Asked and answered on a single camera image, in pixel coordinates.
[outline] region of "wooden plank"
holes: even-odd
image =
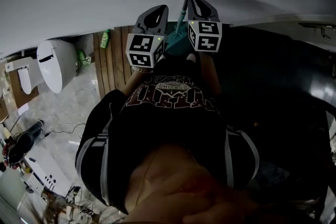
[[[128,82],[128,80],[132,75],[131,66],[130,63],[128,62],[128,58],[126,55],[127,36],[128,36],[128,26],[121,27],[122,59],[124,63],[125,83]]]
[[[101,42],[102,35],[103,32],[98,33],[99,44]],[[108,94],[110,92],[110,82],[107,71],[106,49],[100,48],[99,46],[99,54],[100,54],[100,67],[101,67],[101,75],[103,77],[104,92],[105,94]]]
[[[113,91],[116,88],[115,80],[114,80],[114,71],[113,71],[113,59],[112,59],[112,44],[111,44],[111,36],[113,35],[113,31],[110,31],[110,39],[109,44],[106,50],[106,63],[107,63],[107,73],[109,76],[110,90]]]
[[[122,45],[121,45],[121,27],[116,27],[113,30],[112,38],[112,58],[115,87],[121,89],[125,85],[124,65],[122,60]]]
[[[104,84],[103,84],[103,78],[101,75],[101,67],[100,67],[100,54],[99,54],[99,38],[98,38],[98,33],[93,33],[93,51],[94,53],[94,62],[96,65],[96,74],[97,74],[97,80],[98,80],[98,88],[99,88],[99,95],[100,99],[103,99],[105,96],[105,91],[104,91]]]
[[[134,25],[129,25],[129,26],[128,26],[128,33],[133,33],[133,27],[134,27]]]

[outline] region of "toilet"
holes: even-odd
[[[32,57],[25,57],[9,62],[6,64],[5,69],[6,72],[17,70],[21,87],[26,94],[30,94],[34,87],[43,82],[38,61]]]
[[[77,75],[77,52],[71,43],[45,40],[37,48],[37,62],[51,91],[59,93]]]

